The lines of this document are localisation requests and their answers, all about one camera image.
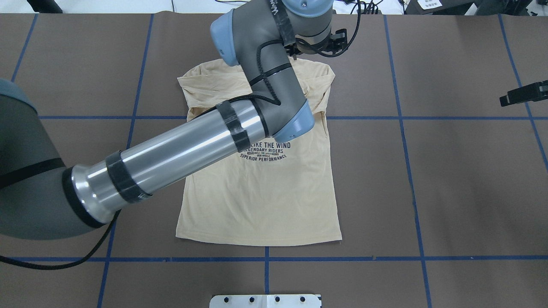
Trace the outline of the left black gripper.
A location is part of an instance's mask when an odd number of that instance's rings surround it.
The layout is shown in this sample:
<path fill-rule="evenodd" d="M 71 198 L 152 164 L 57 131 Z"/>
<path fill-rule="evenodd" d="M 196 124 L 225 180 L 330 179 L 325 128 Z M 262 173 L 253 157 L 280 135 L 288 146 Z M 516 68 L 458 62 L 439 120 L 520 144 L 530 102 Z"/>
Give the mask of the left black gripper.
<path fill-rule="evenodd" d="M 296 47 L 296 54 L 297 55 L 321 55 L 325 58 L 334 58 L 333 51 L 328 51 L 328 47 L 330 45 L 331 38 L 329 36 L 325 37 L 322 41 L 311 44 L 308 41 L 306 41 L 303 37 L 296 36 L 295 37 L 295 47 Z"/>

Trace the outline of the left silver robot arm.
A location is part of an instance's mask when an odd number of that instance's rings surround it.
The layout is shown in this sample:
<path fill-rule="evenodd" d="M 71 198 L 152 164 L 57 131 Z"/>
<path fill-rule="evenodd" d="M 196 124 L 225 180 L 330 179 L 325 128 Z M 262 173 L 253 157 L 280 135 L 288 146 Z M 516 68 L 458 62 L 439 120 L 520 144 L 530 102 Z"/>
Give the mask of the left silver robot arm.
<path fill-rule="evenodd" d="M 223 14 L 211 24 L 213 43 L 227 65 L 241 67 L 250 94 L 92 166 L 66 166 L 23 90 L 2 79 L 1 234 L 79 236 L 256 142 L 289 142 L 310 131 L 315 119 L 286 50 L 325 50 L 332 6 L 332 0 L 251 0 Z"/>

